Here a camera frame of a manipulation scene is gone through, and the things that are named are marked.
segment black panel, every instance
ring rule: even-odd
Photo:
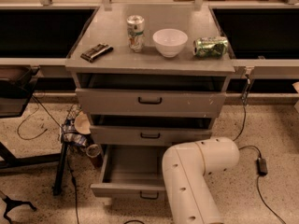
[[[81,86],[101,89],[153,91],[221,91],[225,77],[145,74],[94,74]]]
[[[95,123],[105,126],[207,129],[211,119],[177,117],[93,116]]]
[[[94,9],[0,9],[0,57],[65,58]]]
[[[40,77],[36,84],[36,91],[75,91],[73,78],[44,78]]]
[[[256,79],[250,90],[251,93],[296,93],[292,86],[296,79]],[[231,79],[227,92],[242,92],[246,85],[245,79]]]
[[[214,9],[237,59],[298,59],[299,9]]]

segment gray drawer cabinet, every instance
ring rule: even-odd
[[[211,136],[228,82],[223,74],[76,76],[93,140],[106,147],[100,180],[91,184],[94,195],[150,200],[164,198],[165,150]]]
[[[146,45],[140,53],[128,48],[125,21],[132,14],[146,19]],[[188,35],[175,58],[166,59],[154,47],[152,35],[163,28]],[[163,198],[165,150],[212,135],[235,70],[228,54],[197,59],[192,51],[194,39],[220,34],[208,7],[195,11],[185,4],[112,3],[110,11],[99,8],[66,62],[93,140],[105,151],[101,177],[91,185],[95,196]],[[101,42],[113,51],[93,63],[80,58]]]

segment cabinet top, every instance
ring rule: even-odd
[[[140,53],[128,46],[127,18],[140,15],[145,19],[145,47]],[[153,34],[165,28],[179,29],[188,35],[185,49],[174,58],[163,57],[154,46]],[[193,55],[193,41],[199,37],[221,35],[208,6],[200,10],[188,4],[111,4],[100,7],[71,57],[67,70],[74,72],[188,74],[233,73],[233,61],[225,54],[219,59],[200,59]],[[93,63],[80,58],[82,52],[99,43],[113,47]]]

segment green can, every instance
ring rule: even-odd
[[[201,37],[194,40],[194,56],[220,57],[227,52],[228,41],[224,36]]]

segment soda can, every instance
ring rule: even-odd
[[[127,19],[129,48],[134,52],[140,52],[144,47],[144,25],[145,21],[139,15],[132,15]]]
[[[193,42],[193,54],[198,57],[220,57],[227,52],[228,40],[223,36],[202,37]]]

